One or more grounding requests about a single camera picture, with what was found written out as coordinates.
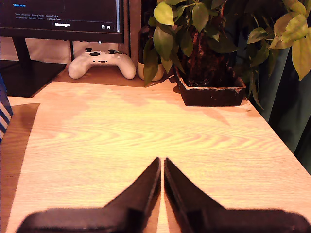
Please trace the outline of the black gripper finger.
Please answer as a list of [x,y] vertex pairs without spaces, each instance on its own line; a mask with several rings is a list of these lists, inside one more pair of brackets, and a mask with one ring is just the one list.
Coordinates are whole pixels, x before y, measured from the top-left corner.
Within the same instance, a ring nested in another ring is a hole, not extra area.
[[141,233],[160,193],[161,165],[155,158],[138,178],[104,208],[112,218],[106,233]]
[[224,207],[192,183],[169,158],[164,161],[164,186],[181,232],[216,232],[210,215]]

